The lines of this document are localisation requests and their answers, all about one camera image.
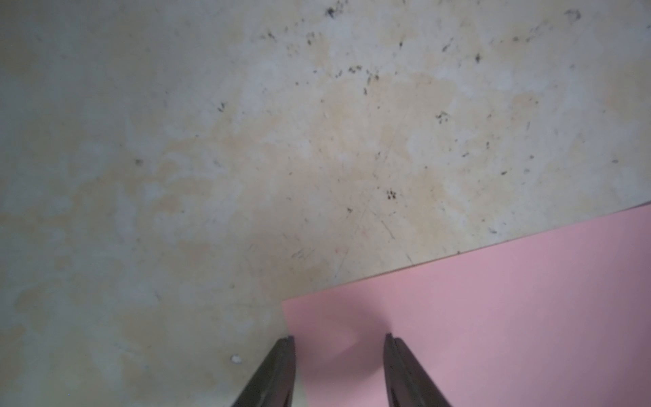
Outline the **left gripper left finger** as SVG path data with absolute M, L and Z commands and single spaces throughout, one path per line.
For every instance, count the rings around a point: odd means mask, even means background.
M 294 337 L 278 339 L 232 407 L 290 407 L 296 369 Z

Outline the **pink square paper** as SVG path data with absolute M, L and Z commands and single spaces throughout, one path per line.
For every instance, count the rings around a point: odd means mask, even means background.
M 400 337 L 454 406 L 650 403 L 650 209 L 286 301 L 311 406 L 385 406 Z

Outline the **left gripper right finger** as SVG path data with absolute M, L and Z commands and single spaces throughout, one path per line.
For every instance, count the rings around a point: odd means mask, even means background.
M 450 407 L 406 342 L 388 333 L 383 345 L 383 366 L 391 407 Z

